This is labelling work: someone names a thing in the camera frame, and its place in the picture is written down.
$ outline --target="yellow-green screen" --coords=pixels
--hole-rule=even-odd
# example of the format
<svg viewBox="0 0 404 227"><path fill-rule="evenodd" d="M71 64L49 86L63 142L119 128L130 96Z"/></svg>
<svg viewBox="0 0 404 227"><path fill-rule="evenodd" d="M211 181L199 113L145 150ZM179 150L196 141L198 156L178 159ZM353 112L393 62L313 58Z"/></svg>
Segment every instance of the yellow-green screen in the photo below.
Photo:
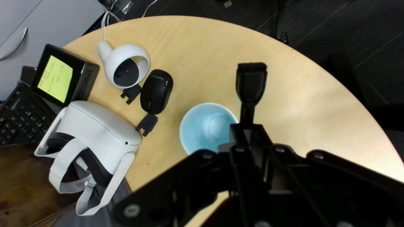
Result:
<svg viewBox="0 0 404 227"><path fill-rule="evenodd" d="M72 81L73 69L64 62L50 55L40 77L38 88L47 92L61 102L66 101L68 86Z"/></svg>

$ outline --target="wooden table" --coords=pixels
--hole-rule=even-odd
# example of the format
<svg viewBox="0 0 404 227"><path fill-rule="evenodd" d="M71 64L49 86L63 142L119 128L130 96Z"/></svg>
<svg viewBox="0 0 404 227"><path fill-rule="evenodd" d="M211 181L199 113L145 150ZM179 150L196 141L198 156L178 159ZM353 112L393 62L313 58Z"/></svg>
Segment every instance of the wooden table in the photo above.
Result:
<svg viewBox="0 0 404 227"><path fill-rule="evenodd" d="M174 79L168 107L144 137L126 175L133 189L186 156L179 123L192 106L217 102L240 115L235 78L241 62L264 62L269 67L255 122L265 126L273 141L292 145L302 156L323 149L404 181L398 152L366 108L324 69L275 39L218 20L154 16L119 22L69 43L67 49L101 65L90 101L134 125L145 112L139 97L126 104L121 91L106 81L97 54L102 36L114 46L141 45L150 55L151 69L164 69Z"/></svg>

